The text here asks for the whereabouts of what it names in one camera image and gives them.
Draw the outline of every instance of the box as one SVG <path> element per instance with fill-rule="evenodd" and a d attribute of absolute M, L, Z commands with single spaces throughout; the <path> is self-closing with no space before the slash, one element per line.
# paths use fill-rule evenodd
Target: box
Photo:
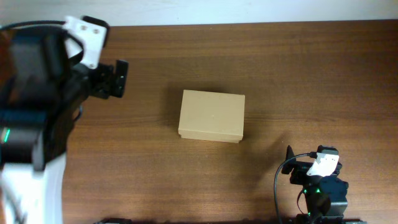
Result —
<path fill-rule="evenodd" d="M 238 143 L 243 138 L 244 95 L 184 90 L 181 138 Z"/>

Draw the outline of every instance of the wooden table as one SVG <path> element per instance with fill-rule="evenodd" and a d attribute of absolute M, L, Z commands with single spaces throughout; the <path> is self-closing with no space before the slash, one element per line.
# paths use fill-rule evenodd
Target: wooden table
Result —
<path fill-rule="evenodd" d="M 289 144 L 339 150 L 346 218 L 398 223 L 398 21 L 115 27 L 121 58 L 124 98 L 87 100 L 70 136 L 66 224 L 274 218 Z M 185 89 L 246 95 L 243 141 L 180 139 Z M 300 189 L 279 176 L 283 216 Z"/>

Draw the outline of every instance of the green led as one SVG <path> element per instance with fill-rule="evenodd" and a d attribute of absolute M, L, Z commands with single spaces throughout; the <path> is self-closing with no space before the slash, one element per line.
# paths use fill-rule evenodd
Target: green led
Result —
<path fill-rule="evenodd" d="M 10 136 L 11 129 L 8 129 L 6 132 L 6 136 L 4 137 L 3 142 L 6 143 L 8 141 L 8 137 Z"/>

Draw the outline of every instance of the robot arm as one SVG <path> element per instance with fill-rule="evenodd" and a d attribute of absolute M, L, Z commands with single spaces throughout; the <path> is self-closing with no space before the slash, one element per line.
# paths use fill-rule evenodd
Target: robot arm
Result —
<path fill-rule="evenodd" d="M 118 60 L 116 72 L 98 63 L 109 26 L 92 17 L 28 22 L 0 31 L 8 37 L 0 47 L 7 49 L 1 57 L 10 68 L 0 72 L 6 223 L 62 224 L 67 139 L 82 110 L 77 118 L 73 114 L 89 96 L 122 97 L 128 63 Z"/>

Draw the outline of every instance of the white backdrop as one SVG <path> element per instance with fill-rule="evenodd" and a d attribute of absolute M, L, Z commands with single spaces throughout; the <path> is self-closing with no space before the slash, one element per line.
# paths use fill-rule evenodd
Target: white backdrop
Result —
<path fill-rule="evenodd" d="M 398 0 L 0 0 L 0 24 L 65 15 L 112 26 L 398 19 Z"/>

